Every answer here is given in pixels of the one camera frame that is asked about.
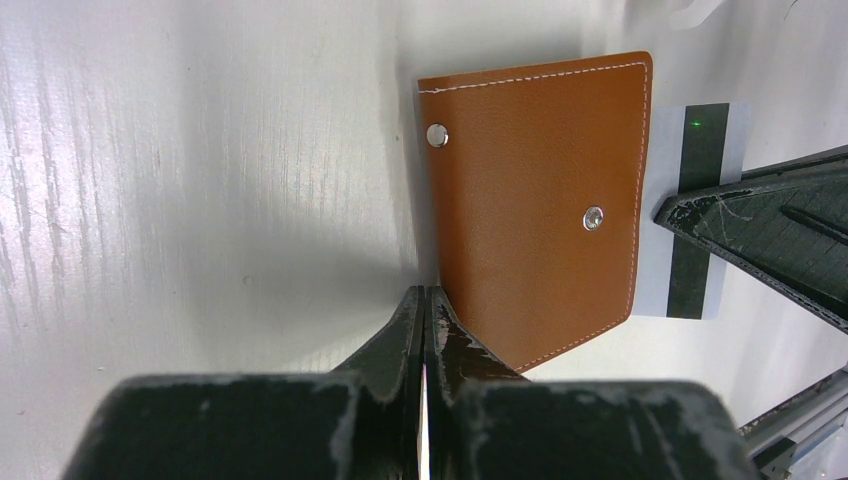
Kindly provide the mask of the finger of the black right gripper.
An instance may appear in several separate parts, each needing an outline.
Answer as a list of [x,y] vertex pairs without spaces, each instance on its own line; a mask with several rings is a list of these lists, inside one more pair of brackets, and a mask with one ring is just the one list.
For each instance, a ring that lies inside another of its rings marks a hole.
[[846,332],[846,147],[677,194],[654,221]]

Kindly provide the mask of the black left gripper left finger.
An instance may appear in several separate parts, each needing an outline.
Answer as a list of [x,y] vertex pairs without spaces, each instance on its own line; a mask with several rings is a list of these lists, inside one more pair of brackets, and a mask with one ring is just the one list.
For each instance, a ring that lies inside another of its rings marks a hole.
[[425,290],[325,373],[136,376],[93,414],[68,479],[415,479]]

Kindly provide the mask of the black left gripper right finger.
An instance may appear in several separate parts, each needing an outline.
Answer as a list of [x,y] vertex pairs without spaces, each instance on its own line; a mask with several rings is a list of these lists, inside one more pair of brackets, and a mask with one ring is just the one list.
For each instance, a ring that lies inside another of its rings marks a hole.
[[534,382],[426,293],[435,479],[755,479],[720,400],[680,381]]

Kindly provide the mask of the brown leather card holder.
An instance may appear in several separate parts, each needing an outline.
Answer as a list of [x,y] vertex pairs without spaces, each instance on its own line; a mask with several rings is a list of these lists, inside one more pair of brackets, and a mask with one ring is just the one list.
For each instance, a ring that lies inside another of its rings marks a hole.
[[652,76],[635,51],[418,82],[440,284],[515,371],[631,315]]

